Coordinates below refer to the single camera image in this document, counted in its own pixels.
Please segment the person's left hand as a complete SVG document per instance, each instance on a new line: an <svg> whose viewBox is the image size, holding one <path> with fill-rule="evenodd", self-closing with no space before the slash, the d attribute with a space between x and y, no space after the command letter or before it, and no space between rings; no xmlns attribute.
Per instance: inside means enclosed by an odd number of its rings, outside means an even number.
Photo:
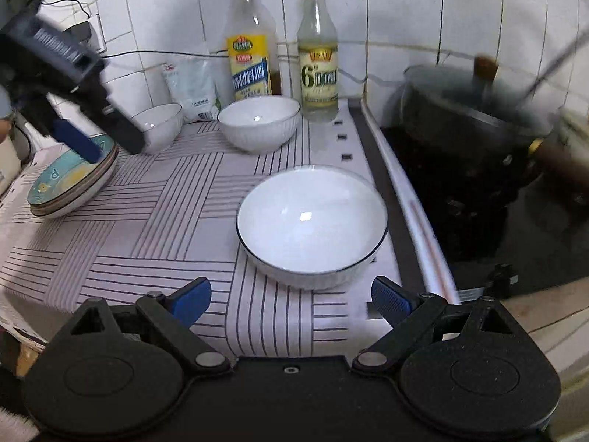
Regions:
<svg viewBox="0 0 589 442"><path fill-rule="evenodd" d="M11 114L12 106L8 93L0 87L0 143L6 140L12 129Z"/></svg>

